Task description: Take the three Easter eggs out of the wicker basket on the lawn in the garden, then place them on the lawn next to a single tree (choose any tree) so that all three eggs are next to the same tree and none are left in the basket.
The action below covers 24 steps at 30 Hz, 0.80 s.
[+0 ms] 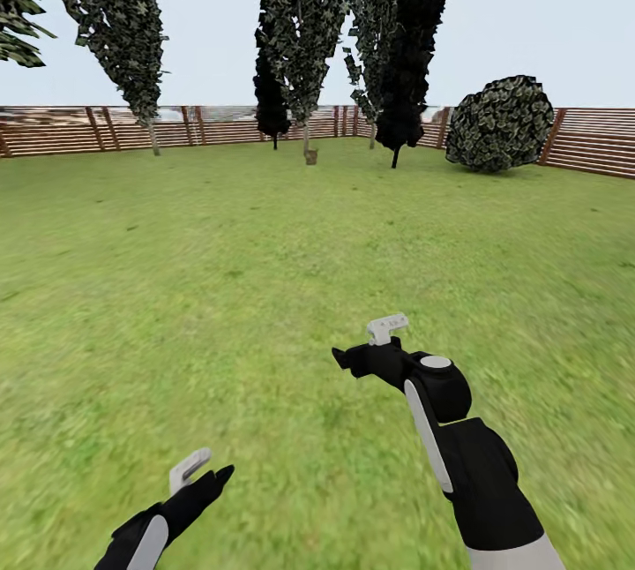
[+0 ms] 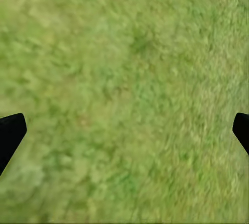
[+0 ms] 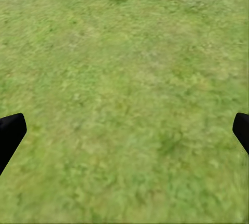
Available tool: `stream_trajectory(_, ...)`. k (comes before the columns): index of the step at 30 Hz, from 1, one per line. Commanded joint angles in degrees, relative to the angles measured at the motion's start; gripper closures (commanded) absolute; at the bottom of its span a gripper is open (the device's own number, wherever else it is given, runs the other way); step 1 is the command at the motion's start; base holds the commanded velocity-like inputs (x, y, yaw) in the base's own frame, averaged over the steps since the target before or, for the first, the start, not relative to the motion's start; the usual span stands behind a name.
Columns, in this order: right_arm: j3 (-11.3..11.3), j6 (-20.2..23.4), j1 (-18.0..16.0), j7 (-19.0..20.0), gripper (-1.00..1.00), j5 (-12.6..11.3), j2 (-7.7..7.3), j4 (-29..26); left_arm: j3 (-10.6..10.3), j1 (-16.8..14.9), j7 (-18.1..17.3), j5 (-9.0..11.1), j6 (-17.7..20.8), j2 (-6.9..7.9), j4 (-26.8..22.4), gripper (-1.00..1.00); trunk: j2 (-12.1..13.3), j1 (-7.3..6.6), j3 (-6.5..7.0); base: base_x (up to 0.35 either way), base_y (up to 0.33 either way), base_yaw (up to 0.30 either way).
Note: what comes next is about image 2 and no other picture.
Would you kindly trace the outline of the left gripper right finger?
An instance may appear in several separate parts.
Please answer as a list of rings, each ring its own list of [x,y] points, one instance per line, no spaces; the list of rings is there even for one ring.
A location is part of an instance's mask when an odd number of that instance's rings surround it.
[[[237,113],[232,131],[249,154],[249,115]]]

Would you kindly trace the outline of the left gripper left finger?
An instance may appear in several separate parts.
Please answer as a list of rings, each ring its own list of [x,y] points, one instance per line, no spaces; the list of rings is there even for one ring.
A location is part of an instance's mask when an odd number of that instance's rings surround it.
[[[0,118],[0,175],[27,132],[23,113]]]

